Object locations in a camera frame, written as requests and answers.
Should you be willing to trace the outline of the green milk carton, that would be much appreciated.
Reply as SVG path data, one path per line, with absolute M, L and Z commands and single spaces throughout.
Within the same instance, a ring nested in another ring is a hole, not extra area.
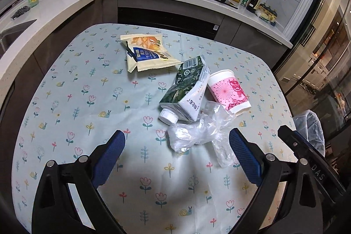
M 180 65 L 174 83 L 159 102 L 159 119 L 168 126 L 197 121 L 211 70 L 200 55 Z

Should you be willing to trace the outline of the built-in black oven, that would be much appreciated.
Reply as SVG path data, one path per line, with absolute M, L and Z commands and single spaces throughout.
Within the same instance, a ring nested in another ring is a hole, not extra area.
M 214 40 L 219 24 L 185 15 L 143 8 L 118 8 L 118 21 L 121 24 L 141 25 L 157 29 L 167 29 Z

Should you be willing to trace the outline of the pink paper cup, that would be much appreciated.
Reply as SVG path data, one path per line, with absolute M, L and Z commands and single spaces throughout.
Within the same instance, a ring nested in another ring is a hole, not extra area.
M 232 70 L 220 70 L 210 75 L 208 88 L 215 101 L 235 116 L 251 108 L 251 104 Z

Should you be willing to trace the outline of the teal lidded jars set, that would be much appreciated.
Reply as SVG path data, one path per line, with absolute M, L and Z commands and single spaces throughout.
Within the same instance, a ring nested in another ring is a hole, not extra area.
M 265 21 L 266 23 L 275 26 L 277 20 L 277 12 L 274 9 L 271 9 L 270 6 L 267 6 L 266 3 L 261 3 L 258 6 L 258 9 L 255 11 L 255 14 Z

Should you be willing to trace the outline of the floral tablecloth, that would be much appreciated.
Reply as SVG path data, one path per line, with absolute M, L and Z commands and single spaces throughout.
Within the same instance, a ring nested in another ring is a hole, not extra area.
M 93 25 L 51 64 L 24 115 L 13 157 L 17 219 L 30 230 L 34 196 L 48 160 L 70 163 L 120 130 L 125 149 L 99 193 L 128 233 L 227 233 L 256 186 L 239 162 L 222 168 L 211 144 L 177 154 L 170 149 L 159 101 L 176 68 L 128 72 L 124 34 L 160 34 L 180 61 L 203 56 L 212 72 L 232 70 L 251 108 L 233 125 L 280 160 L 295 161 L 277 135 L 294 127 L 284 95 L 263 60 L 244 50 L 169 30 Z

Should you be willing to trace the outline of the black framed glass door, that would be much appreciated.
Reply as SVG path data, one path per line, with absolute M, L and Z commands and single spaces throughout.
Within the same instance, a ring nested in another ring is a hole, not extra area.
M 292 114 L 315 112 L 325 140 L 350 125 L 350 0 L 321 0 L 276 73 Z

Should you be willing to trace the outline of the clear plastic bag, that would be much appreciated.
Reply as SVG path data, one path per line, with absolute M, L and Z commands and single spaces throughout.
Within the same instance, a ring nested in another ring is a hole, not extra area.
M 228 139 L 235 119 L 236 115 L 222 105 L 208 101 L 197 121 L 177 123 L 168 128 L 170 146 L 176 153 L 184 153 L 194 145 L 211 143 L 219 165 L 226 168 L 236 158 Z

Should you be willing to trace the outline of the trash bin with clear liner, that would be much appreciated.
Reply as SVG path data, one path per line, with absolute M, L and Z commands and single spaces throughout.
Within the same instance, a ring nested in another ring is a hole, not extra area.
M 325 139 L 317 114 L 311 110 L 306 110 L 294 116 L 293 120 L 298 133 L 324 157 Z

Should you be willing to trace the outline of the small green jar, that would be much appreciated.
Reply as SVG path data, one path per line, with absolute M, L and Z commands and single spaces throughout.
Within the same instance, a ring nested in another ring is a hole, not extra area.
M 246 7 L 248 0 L 242 0 L 241 1 L 241 6 Z

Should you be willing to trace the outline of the beige snack bag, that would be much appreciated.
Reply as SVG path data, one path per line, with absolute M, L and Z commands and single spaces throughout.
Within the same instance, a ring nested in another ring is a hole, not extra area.
M 127 54 L 127 71 L 132 73 L 180 65 L 162 44 L 161 34 L 121 35 Z

